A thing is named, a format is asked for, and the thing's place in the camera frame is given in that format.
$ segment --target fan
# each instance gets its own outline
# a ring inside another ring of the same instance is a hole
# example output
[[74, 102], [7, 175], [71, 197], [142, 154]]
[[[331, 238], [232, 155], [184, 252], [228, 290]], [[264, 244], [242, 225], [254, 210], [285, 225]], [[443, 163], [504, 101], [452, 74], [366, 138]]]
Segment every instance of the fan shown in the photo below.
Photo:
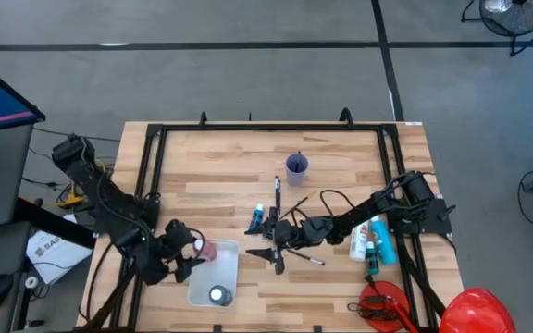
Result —
[[524, 47], [515, 49], [518, 36], [533, 32], [533, 0], [478, 0], [480, 18], [467, 18], [465, 12], [474, 2], [471, 0], [462, 12], [462, 22], [482, 21], [490, 31], [511, 37], [510, 56], [519, 54], [533, 43], [532, 37]]

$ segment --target pen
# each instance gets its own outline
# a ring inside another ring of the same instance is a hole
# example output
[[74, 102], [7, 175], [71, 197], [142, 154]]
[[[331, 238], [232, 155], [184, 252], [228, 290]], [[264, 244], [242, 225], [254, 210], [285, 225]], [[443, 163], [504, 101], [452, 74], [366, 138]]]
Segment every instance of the pen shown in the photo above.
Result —
[[281, 181], [278, 176], [275, 176], [275, 207], [277, 207], [277, 215], [281, 214]]
[[318, 265], [325, 265], [326, 264], [325, 262], [323, 262], [321, 260], [317, 260], [317, 259], [311, 258], [311, 257], [309, 257], [309, 256], [307, 256], [305, 254], [298, 253], [298, 252], [296, 252], [294, 250], [287, 249], [287, 252], [293, 253], [293, 254], [297, 255], [298, 257], [303, 258], [305, 260], [309, 260], [309, 261], [311, 261], [314, 264], [318, 264]]

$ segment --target red helmet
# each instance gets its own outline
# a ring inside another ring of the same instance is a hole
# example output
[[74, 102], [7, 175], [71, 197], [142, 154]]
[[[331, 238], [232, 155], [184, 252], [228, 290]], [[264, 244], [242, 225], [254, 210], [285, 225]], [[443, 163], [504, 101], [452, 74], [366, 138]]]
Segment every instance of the red helmet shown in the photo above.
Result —
[[440, 333], [515, 333], [514, 320], [505, 306], [482, 288], [465, 290], [448, 305]]

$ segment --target white bottle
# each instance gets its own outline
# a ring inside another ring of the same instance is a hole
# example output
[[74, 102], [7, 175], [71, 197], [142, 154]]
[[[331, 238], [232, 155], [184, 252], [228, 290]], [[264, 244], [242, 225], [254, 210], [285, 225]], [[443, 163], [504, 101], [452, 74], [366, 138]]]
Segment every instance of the white bottle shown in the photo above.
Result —
[[360, 224], [351, 231], [351, 250], [349, 257], [354, 261], [366, 260], [367, 234], [369, 233], [369, 221]]

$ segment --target red object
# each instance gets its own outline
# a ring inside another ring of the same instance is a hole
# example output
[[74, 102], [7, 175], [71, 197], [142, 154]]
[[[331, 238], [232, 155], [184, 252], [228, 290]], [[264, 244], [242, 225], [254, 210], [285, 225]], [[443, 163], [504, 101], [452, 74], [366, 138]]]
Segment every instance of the red object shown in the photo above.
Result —
[[440, 333], [515, 333], [514, 320], [505, 306], [482, 288], [465, 290], [448, 305]]
[[217, 258], [217, 249], [210, 240], [205, 240], [205, 246], [203, 246], [203, 240], [196, 240], [193, 248], [195, 253], [199, 253], [203, 249], [201, 254], [199, 254], [199, 258], [205, 259], [207, 262], [212, 262]]
[[[406, 300], [406, 295], [404, 295], [403, 290], [401, 290], [395, 284], [386, 281], [376, 281], [375, 286], [380, 294], [384, 296], [389, 296], [390, 300], [397, 302], [396, 305], [401, 306], [404, 309], [403, 312], [406, 313], [406, 316], [408, 317], [408, 314], [410, 313], [410, 308], [408, 306], [408, 301]], [[363, 289], [363, 291], [361, 291], [361, 295], [359, 296], [359, 304], [362, 308], [365, 307], [371, 310], [385, 310], [386, 312], [391, 312], [395, 310], [388, 307], [389, 300], [386, 300], [385, 302], [366, 302], [366, 298], [377, 296], [379, 296], [379, 294], [371, 286], [367, 285]], [[366, 319], [366, 322], [379, 332], [390, 333], [396, 332], [403, 328], [403, 324], [399, 319], [387, 321]]]
[[23, 117], [30, 117], [30, 116], [34, 116], [34, 114], [30, 111], [24, 111], [24, 112], [19, 112], [13, 115], [0, 116], [0, 122], [6, 121], [6, 120], [23, 118]]

